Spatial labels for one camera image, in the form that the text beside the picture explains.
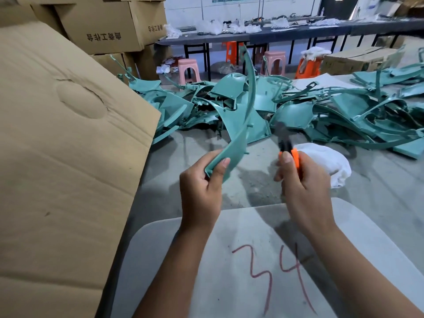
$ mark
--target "handwritten number 3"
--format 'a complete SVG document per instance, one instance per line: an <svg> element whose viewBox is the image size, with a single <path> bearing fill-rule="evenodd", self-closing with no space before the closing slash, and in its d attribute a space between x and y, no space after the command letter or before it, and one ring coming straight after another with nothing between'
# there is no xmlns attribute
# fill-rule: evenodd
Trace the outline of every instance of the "handwritten number 3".
<svg viewBox="0 0 424 318"><path fill-rule="evenodd" d="M237 249L235 249L234 251L232 251L232 253L236 253L237 251L239 251L239 250L241 250L241 249L243 249L244 247L249 247L250 248L250 252L251 252L251 257L250 257L250 276L252 277L252 278L257 278L257 277L260 277L261 275L263 275L264 273L268 273L268 275L269 275L269 284L268 284L268 292L267 292L267 296L266 296L266 300L265 300L265 308L264 308L264 313L263 313L263 315L265 316L266 315L266 313L268 312L268 309L269 309L269 301L270 301L270 299L271 299L271 290L272 290L272 273L270 272L270 271L268 271L268 270L265 270L265 271L262 271L262 272L260 272L260 273L258 273L258 274L256 274L256 275L254 275L253 274L253 256L254 256L254 253L253 253L253 247L250 245L250 244L245 244L245 245L243 245L243 246L241 246L241 247L238 247ZM283 262L282 262L282 256L283 256L283 249L284 249L284 245L283 246L281 246L281 249L280 249L280 268L281 268L281 271L282 272L291 272L292 270L294 270L294 269L296 269L297 270L297 274L298 274L298 277L299 277L299 282L300 282L300 285L301 285L301 287L302 287L302 291L303 291L303 294L304 294L304 296L305 296L305 299L306 299L306 301L307 301L307 303L308 303L308 305L309 305L309 307L311 308L311 310L314 312L314 314L316 315L317 313L315 312L315 310L314 310L314 308L312 307L312 304L311 304L311 302L310 302L310 300L309 300L309 298L308 298L308 295L306 294L306 289L305 289L305 286L303 285L303 281L302 281L302 276L300 275L300 264L303 264L303 263L305 263L306 261L308 261L310 258L312 258L312 256L307 256L305 259L303 259L302 261L299 261L299 259L298 259L298 254L297 254L297 243L295 243L295 257L296 257L296 264L293 266L293 267L290 267L290 268L288 268L288 269L284 269L283 268Z"/></svg>

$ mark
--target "cutting tool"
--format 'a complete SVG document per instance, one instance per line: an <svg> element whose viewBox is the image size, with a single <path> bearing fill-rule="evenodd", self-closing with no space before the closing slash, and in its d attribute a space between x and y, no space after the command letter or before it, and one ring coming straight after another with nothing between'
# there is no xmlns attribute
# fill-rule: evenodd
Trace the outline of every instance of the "cutting tool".
<svg viewBox="0 0 424 318"><path fill-rule="evenodd" d="M278 137L278 147L280 148L280 153L278 153L278 160L282 164L283 152L289 152L293 156L294 165L296 166L296 169L299 171L299 152L296 148L293 147L293 144L289 137L290 131L287 129L286 125L283 122L277 122L275 124L275 134Z"/></svg>

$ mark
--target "white wall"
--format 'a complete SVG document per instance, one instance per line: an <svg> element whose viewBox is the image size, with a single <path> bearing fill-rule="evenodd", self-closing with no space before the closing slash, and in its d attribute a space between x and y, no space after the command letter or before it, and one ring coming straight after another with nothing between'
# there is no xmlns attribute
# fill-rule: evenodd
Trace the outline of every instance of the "white wall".
<svg viewBox="0 0 424 318"><path fill-rule="evenodd" d="M196 25L202 20L251 20L279 15L316 15L321 0L166 0L168 23L174 27Z"/></svg>

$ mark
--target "pile of green plastic parts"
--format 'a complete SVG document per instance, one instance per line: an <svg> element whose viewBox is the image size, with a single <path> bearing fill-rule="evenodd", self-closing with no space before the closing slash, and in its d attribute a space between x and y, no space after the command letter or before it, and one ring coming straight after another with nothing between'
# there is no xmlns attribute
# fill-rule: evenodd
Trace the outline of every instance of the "pile of green plastic parts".
<svg viewBox="0 0 424 318"><path fill-rule="evenodd" d="M179 91L164 90L160 81L138 79L131 71L119 77L129 79L130 88L161 112L153 144L177 129L199 124L219 132L226 129L231 142L216 160L230 157L230 170L246 154L247 144L270 136L278 121L289 130L303 132L312 142L393 148L417 159L424 151L424 103L408 104L405 98L424 93L421 50L416 64L390 68L402 55L400 49L379 70L353 73L352 81L363 86L356 89L317 89L318 83L312 82L298 91L286 77L256 76L245 47L240 48L240 58L246 62L247 76L232 73L217 83L187 85L165 76ZM411 85L393 95L380 89L392 83ZM206 172L215 164L212 162Z"/></svg>

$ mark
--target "gray table surface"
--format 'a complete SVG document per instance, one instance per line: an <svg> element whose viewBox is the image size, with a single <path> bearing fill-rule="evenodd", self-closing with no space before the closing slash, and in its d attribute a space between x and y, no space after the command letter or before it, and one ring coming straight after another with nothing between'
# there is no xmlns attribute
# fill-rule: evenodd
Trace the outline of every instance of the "gray table surface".
<svg viewBox="0 0 424 318"><path fill-rule="evenodd" d="M177 39L167 39L166 37L157 41L157 43L166 46L173 45L192 45L204 43L220 43L228 41L251 42L252 44L264 44L270 42L282 42L309 38L321 38L329 36L342 36L351 34L370 35L403 32L408 34L412 31L424 30L424 19L409 19L408 21L378 21L378 22L359 22L346 21L340 23L337 27L322 27L319 29L310 29L310 26L299 26L295 30L272 32L270 27L262 28L258 33L239 33L239 34L221 34L218 36L203 35L196 33L183 33Z"/></svg>
<svg viewBox="0 0 424 318"><path fill-rule="evenodd" d="M337 76L348 82L350 76ZM386 86L391 93L399 86ZM296 135L293 142L305 142ZM177 131L154 145L134 198L114 268L105 287L98 317L109 317L120 263L131 237L144 225L182 215L179 174L206 152L224 148L229 138L211 130ZM333 197L352 203L373 220L424 274L424 160L413 160L387 150L348 150L329 144L344 154L352 168L346 186ZM281 203L280 183L273 181L278 146L271 136L248 145L249 155L223 184L222 209Z"/></svg>

